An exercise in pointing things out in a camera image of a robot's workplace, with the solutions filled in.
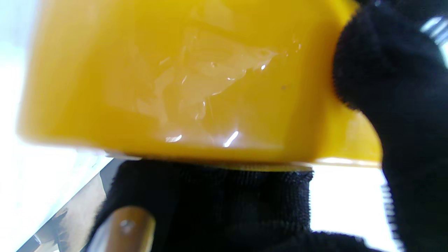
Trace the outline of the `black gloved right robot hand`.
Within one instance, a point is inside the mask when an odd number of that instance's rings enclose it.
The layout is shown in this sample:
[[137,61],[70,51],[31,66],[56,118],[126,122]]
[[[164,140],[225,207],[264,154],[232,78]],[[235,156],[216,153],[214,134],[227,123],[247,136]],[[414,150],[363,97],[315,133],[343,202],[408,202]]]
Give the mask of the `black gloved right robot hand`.
[[[446,0],[361,1],[334,57],[335,91],[378,133],[406,252],[447,251]],[[257,172],[123,162],[86,252],[374,252],[363,239],[312,231],[312,171]]]

